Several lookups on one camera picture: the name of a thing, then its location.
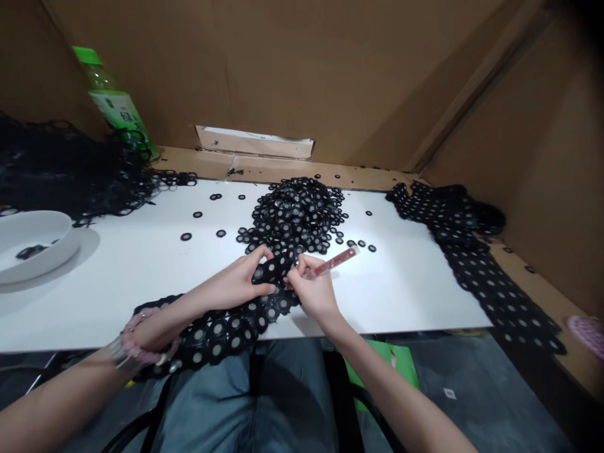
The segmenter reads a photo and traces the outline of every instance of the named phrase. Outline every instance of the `woman's left hand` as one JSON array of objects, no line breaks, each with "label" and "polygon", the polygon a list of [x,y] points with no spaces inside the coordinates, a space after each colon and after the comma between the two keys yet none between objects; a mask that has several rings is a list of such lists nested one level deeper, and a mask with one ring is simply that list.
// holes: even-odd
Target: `woman's left hand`
[{"label": "woman's left hand", "polygon": [[252,253],[238,258],[222,271],[190,290],[182,298],[193,307],[196,316],[208,310],[228,310],[258,296],[275,292],[275,285],[253,284],[252,276],[262,257],[274,256],[266,245],[261,245]]}]

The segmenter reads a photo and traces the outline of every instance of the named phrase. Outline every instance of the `person's lap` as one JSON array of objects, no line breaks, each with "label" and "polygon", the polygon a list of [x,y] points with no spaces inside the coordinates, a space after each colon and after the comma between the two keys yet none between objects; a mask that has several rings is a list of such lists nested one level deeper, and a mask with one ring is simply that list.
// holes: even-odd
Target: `person's lap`
[{"label": "person's lap", "polygon": [[337,450],[317,339],[267,344],[258,397],[249,391],[248,353],[184,372],[174,383],[154,451]]}]

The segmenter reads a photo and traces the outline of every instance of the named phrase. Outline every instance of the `plastic bottle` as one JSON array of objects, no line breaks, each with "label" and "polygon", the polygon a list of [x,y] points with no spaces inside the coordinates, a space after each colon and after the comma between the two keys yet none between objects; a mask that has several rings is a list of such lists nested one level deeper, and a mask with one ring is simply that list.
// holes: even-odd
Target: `plastic bottle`
[{"label": "plastic bottle", "polygon": [[[78,46],[73,46],[73,49],[88,77],[91,88],[88,93],[108,123],[118,130],[140,132],[144,142],[134,140],[134,146],[141,151],[147,151],[150,154],[150,160],[157,159],[159,157],[157,147],[151,142],[130,95],[120,89],[121,87],[103,67],[99,55],[93,49]],[[122,140],[132,148],[133,143],[128,134],[122,134]]]}]

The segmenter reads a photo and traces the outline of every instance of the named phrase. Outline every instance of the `pink object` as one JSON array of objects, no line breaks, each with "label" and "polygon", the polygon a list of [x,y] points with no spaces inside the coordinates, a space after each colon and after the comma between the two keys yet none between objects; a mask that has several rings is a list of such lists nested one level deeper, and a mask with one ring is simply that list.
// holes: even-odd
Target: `pink object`
[{"label": "pink object", "polygon": [[571,316],[566,320],[566,325],[575,337],[604,361],[604,328],[599,320]]},{"label": "pink object", "polygon": [[302,277],[306,280],[314,280],[317,277],[328,273],[334,267],[339,266],[345,261],[348,261],[353,256],[358,255],[360,252],[360,248],[356,245],[353,245],[351,248],[344,250],[341,254],[336,255],[335,257],[331,258],[329,261],[326,261],[322,265],[317,266],[314,269],[307,269]]},{"label": "pink object", "polygon": [[181,338],[176,337],[172,341],[172,345],[170,346],[168,352],[163,354],[146,351],[137,344],[136,340],[134,339],[134,329],[136,326],[141,324],[141,322],[143,322],[145,319],[159,312],[160,309],[157,307],[143,308],[136,315],[134,315],[130,321],[128,321],[126,327],[124,327],[124,330],[122,330],[120,333],[122,349],[126,352],[128,357],[135,359],[141,364],[163,364],[166,360],[170,360],[172,358],[181,342]]}]

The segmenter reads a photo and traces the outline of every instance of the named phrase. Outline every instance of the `white bowl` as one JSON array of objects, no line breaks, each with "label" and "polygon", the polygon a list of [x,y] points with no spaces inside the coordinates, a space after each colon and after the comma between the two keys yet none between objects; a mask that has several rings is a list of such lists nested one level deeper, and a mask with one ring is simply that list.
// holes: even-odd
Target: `white bowl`
[{"label": "white bowl", "polygon": [[[16,258],[23,249],[38,244],[48,248],[26,260]],[[66,214],[31,211],[0,217],[0,284],[46,274],[70,259],[78,246]]]}]

